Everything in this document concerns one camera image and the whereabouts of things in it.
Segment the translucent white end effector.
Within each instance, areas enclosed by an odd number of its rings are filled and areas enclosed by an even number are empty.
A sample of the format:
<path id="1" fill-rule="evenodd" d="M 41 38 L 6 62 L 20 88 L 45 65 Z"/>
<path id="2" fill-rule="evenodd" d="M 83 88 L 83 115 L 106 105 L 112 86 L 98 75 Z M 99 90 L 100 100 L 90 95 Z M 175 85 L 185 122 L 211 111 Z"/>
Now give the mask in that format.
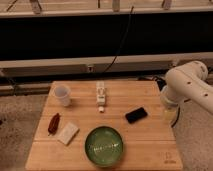
<path id="1" fill-rule="evenodd" d="M 165 120 L 172 125 L 175 122 L 175 119 L 177 118 L 177 110 L 178 110 L 178 105 L 177 104 L 171 104 L 164 102 L 164 118 Z"/>

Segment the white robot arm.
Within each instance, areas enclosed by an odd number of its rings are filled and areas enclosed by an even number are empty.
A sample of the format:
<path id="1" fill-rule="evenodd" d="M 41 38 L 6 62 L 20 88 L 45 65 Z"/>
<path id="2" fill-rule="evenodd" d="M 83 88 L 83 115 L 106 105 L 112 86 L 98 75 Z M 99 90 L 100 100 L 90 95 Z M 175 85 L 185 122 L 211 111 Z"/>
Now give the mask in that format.
<path id="1" fill-rule="evenodd" d="M 170 69 L 165 75 L 166 85 L 160 92 L 164 118 L 173 125 L 178 119 L 180 102 L 190 99 L 213 114 L 213 86 L 205 82 L 208 69 L 203 62 L 191 61 Z"/>

